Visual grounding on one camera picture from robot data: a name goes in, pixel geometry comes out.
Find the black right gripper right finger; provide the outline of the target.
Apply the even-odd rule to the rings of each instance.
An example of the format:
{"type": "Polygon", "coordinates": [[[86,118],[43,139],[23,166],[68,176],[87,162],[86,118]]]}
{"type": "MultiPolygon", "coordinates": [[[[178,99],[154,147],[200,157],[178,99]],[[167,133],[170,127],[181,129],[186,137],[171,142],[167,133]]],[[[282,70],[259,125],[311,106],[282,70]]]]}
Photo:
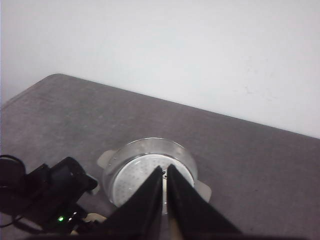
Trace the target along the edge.
{"type": "Polygon", "coordinates": [[[185,240],[226,240],[243,233],[207,203],[174,165],[167,169],[167,204],[185,240]]]}

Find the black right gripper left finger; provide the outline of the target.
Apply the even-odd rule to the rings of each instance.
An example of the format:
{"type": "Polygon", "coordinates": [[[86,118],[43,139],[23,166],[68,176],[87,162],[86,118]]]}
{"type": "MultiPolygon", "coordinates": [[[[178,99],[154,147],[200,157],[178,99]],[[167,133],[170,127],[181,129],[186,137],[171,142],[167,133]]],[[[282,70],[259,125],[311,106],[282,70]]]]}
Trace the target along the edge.
{"type": "Polygon", "coordinates": [[[101,240],[159,239],[163,208],[162,172],[157,166],[132,197],[101,225],[101,240]]]}

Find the black second robot arm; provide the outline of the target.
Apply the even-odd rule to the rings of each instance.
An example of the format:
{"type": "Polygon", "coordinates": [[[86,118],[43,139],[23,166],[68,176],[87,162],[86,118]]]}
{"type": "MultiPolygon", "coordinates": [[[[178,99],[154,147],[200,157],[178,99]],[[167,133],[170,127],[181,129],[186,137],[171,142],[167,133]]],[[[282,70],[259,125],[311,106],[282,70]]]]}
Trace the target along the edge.
{"type": "MultiPolygon", "coordinates": [[[[103,222],[86,223],[78,199],[97,181],[73,158],[26,173],[11,155],[0,157],[0,211],[12,224],[46,240],[154,240],[163,206],[162,169],[156,167],[132,197],[103,222]]],[[[168,203],[185,240],[216,240],[241,235],[210,206],[176,167],[168,168],[168,203]]]]}

